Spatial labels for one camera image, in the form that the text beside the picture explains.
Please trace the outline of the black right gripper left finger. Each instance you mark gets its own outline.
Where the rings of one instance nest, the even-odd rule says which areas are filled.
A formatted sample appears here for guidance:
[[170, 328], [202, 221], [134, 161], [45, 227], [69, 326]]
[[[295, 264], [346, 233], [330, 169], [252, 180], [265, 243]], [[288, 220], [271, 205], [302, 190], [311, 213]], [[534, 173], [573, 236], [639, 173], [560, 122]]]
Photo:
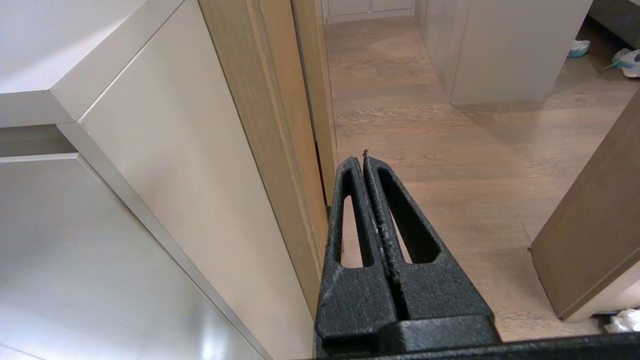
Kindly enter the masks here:
[[[353, 207], [361, 268], [346, 268], [341, 262], [346, 198], [351, 198]], [[315, 355], [375, 356], [381, 352], [378, 332], [396, 320], [386, 258], [361, 164], [349, 157], [339, 164], [334, 183], [315, 317]]]

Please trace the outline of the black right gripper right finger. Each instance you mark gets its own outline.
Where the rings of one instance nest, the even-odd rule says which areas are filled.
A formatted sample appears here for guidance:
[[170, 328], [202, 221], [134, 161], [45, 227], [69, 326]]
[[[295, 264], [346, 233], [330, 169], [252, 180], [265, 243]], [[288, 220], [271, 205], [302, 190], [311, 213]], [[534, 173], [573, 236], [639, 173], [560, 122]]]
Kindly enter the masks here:
[[403, 321], [494, 313], [392, 167], [363, 155], [363, 175]]

